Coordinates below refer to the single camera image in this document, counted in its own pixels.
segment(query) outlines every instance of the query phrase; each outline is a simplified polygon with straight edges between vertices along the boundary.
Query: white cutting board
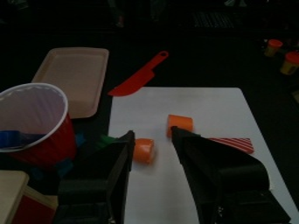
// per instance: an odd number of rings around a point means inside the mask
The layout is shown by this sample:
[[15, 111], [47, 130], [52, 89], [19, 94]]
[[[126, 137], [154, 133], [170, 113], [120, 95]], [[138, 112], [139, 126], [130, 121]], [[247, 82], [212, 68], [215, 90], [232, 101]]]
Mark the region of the white cutting board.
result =
[[267, 148], [246, 98], [238, 88], [143, 87], [114, 97], [108, 135], [152, 138], [152, 165], [134, 163], [128, 180], [126, 224], [199, 223], [192, 194], [171, 139], [166, 136], [167, 116], [188, 116], [194, 132], [203, 137], [248, 137], [273, 183], [273, 194], [299, 223], [299, 213]]

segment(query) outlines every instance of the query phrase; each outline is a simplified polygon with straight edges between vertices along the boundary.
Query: pink plastic tray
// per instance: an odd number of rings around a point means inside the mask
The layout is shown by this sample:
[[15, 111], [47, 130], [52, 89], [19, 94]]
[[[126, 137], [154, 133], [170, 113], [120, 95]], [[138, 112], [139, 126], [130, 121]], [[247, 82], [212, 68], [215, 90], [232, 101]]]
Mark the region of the pink plastic tray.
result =
[[70, 117], [94, 116], [106, 78], [108, 50], [64, 47], [50, 50], [32, 82], [59, 87], [68, 97]]

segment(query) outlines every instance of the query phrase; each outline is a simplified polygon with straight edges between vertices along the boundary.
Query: orange food piece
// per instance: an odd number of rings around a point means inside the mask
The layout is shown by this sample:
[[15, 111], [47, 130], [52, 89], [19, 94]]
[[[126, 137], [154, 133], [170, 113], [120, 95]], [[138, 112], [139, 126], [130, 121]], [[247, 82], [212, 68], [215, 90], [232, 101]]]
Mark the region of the orange food piece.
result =
[[172, 126], [176, 126], [178, 128], [192, 132], [192, 119], [188, 116], [168, 115], [168, 124], [167, 124], [168, 137], [172, 137], [172, 130], [171, 130]]
[[135, 140], [134, 160], [143, 164], [151, 164], [155, 158], [155, 140], [138, 138]]

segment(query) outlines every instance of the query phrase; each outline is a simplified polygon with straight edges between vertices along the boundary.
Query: plastic cup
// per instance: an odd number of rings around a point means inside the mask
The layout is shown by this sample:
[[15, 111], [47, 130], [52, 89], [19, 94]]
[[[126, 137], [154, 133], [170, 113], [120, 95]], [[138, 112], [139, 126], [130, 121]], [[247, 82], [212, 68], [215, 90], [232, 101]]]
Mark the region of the plastic cup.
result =
[[283, 45], [283, 42], [278, 39], [270, 39], [267, 41], [267, 47], [266, 47], [266, 52], [265, 52], [265, 55], [267, 57], [274, 57], [275, 54], [277, 54], [277, 51], [279, 50], [279, 48], [282, 47]]
[[285, 55], [285, 63], [281, 67], [282, 74], [294, 74], [299, 67], [299, 52], [289, 52]]
[[63, 91], [47, 83], [30, 83], [0, 94], [0, 130], [44, 135], [22, 149], [0, 150], [44, 170], [76, 156], [75, 133]]

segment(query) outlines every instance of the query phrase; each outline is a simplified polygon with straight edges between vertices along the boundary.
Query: black tabletop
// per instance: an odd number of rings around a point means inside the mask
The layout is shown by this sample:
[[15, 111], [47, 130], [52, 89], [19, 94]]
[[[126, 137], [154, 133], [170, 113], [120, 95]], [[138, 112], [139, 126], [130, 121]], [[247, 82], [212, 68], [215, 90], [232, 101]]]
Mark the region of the black tabletop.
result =
[[[240, 88], [256, 119], [266, 144], [282, 173], [294, 202], [299, 207], [299, 111], [287, 86], [290, 81], [279, 73], [279, 55], [263, 55], [254, 39], [203, 36], [130, 38], [119, 34], [26, 34], [4, 35], [0, 43], [0, 91], [32, 81], [43, 59], [52, 48], [86, 46], [110, 51], [107, 74], [98, 113], [74, 120], [76, 132], [84, 133], [92, 148], [102, 134], [108, 133], [112, 97], [108, 90], [124, 81], [136, 69], [162, 51], [168, 59], [155, 71], [150, 87], [227, 87]], [[2, 169], [18, 169], [16, 161], [3, 154]], [[56, 185], [32, 182], [46, 193], [55, 193]]]

